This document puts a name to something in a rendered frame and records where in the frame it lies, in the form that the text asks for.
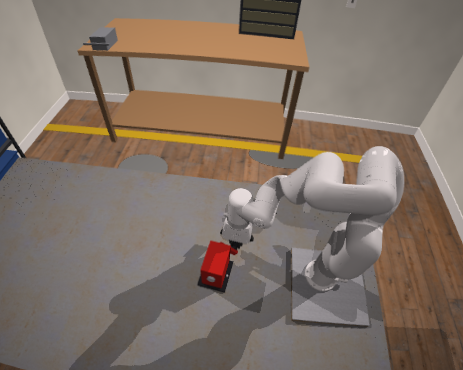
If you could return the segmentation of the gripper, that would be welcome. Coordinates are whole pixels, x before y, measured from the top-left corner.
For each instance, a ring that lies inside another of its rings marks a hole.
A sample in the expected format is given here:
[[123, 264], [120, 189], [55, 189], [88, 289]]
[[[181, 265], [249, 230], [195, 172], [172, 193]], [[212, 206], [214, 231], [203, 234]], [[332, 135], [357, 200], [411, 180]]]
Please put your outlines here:
[[[223, 238], [228, 239], [231, 244], [231, 247], [233, 245], [233, 241], [235, 242], [240, 242], [238, 243], [238, 249], [240, 249], [241, 244], [247, 244], [249, 241], [253, 241], [254, 238], [250, 231], [252, 231], [252, 223], [249, 222], [249, 225], [243, 229], [235, 229], [231, 227], [228, 223], [227, 218], [224, 221], [223, 229], [221, 230], [220, 234], [222, 234]], [[250, 239], [251, 238], [251, 239]]]

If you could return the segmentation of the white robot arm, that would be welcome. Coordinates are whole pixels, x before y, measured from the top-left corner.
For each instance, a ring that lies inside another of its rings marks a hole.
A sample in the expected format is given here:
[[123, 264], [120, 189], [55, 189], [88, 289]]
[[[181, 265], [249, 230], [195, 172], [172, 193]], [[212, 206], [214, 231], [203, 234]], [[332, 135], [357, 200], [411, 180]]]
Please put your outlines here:
[[254, 201], [248, 190], [233, 190], [224, 216], [235, 229], [243, 229], [249, 222], [269, 228], [284, 195], [297, 205], [307, 202], [319, 210], [351, 213], [347, 222], [334, 229], [317, 262], [311, 261], [305, 269], [305, 278], [312, 288], [328, 291], [339, 281], [347, 283], [360, 276], [378, 260], [383, 226], [398, 207], [404, 190], [402, 165], [391, 150], [382, 146], [364, 153], [356, 185], [343, 184], [343, 179], [340, 157], [323, 152], [290, 175], [269, 179], [259, 188]]

